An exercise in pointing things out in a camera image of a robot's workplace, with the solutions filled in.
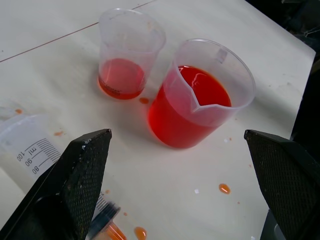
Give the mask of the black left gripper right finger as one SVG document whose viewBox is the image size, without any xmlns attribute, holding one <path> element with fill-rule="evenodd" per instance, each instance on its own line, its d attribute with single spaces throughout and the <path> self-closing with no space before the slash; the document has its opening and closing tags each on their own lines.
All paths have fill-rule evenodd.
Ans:
<svg viewBox="0 0 320 240">
<path fill-rule="evenodd" d="M 320 163 L 300 144 L 244 132 L 260 191 L 285 240 L 320 240 Z"/>
</svg>

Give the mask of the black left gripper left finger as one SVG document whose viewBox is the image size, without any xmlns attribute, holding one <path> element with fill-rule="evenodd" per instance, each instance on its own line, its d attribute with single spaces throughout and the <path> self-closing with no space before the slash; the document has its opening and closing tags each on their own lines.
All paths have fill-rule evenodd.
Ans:
<svg viewBox="0 0 320 240">
<path fill-rule="evenodd" d="M 112 132 L 71 141 L 0 230 L 0 240 L 85 240 L 101 192 Z"/>
</svg>

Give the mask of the small clear plastic beaker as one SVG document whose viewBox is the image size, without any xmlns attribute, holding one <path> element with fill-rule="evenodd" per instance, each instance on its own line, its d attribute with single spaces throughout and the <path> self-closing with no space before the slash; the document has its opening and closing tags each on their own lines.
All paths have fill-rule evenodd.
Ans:
<svg viewBox="0 0 320 240">
<path fill-rule="evenodd" d="M 119 100 L 136 98 L 166 43 L 163 28 L 152 17 L 132 9 L 113 8 L 99 18 L 98 83 Z"/>
</svg>

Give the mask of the large clear plastic beaker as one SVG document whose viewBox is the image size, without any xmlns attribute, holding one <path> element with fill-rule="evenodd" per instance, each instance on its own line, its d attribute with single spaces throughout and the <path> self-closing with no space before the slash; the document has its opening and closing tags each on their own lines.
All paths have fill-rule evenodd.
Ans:
<svg viewBox="0 0 320 240">
<path fill-rule="evenodd" d="M 148 124 L 164 144 L 196 146 L 254 99 L 256 84 L 245 63 L 220 43 L 184 41 L 148 112 Z"/>
</svg>

